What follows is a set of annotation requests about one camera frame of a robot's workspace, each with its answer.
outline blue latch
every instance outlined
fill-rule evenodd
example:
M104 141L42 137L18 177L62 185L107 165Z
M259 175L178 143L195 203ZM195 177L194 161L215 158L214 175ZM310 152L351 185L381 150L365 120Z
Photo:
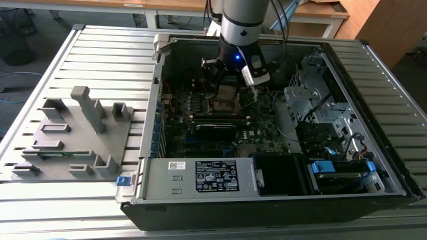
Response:
M334 151L330 147L323 147L331 155L337 155L337 151Z
M377 170L377 167L375 167L375 165L374 165L374 162L371 162L371 161L367 162L367 167L369 167L369 170L370 170L371 172L374 172L374 171Z
M334 167L333 161L329 161L329 160L315 161L311 164L311 169L315 174L335 173L335 167Z
M119 176L118 177L118 180L115 181L115 184L120 187L124 187L124 186L131 186L132 183L132 177L130 176Z

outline aluminum extrusion table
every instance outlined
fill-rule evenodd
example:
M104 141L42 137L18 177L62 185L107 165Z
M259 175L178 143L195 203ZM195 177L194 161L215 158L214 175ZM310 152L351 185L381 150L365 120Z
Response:
M159 32L203 34L199 31L75 26L0 143L0 166L23 161L22 149L32 142L44 117L38 110L43 99L70 96L72 87L84 85L92 89L91 98L100 99L103 106L120 100L135 108L122 169L136 169L155 65L153 43ZM421 187L427 189L427 118L371 47L357 40L291 40L331 44L391 143ZM64 102L78 104L71 99ZM402 209L379 211L353 222L149 232L141 231L127 219L115 195L114 182L4 182L0 184L0 239L219 239L302 234L298 239L313 239L311 234L317 234L317 239L359 240L414 238L427 234L426 200Z

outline white sticker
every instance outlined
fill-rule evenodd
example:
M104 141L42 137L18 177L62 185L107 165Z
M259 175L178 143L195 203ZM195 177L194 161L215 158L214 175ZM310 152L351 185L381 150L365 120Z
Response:
M169 162L169 169L170 170L185 170L186 169L186 162L185 161L170 161Z
M126 7L135 7L135 8L142 8L143 5L141 4L123 4Z

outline power supply label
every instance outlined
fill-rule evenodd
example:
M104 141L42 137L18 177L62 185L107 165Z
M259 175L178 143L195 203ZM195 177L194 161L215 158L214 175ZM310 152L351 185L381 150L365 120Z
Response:
M239 191L237 161L197 161L195 189L199 193Z

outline green circuit board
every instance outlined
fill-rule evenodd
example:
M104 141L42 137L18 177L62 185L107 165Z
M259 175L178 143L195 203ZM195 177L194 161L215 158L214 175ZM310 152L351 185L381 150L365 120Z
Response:
M166 139L169 158L247 157L254 152L283 152L281 133L273 113L273 97L263 87L239 89L234 110L218 116L214 93L190 91L181 86L165 91L167 106ZM199 140L198 125L237 126L231 139Z

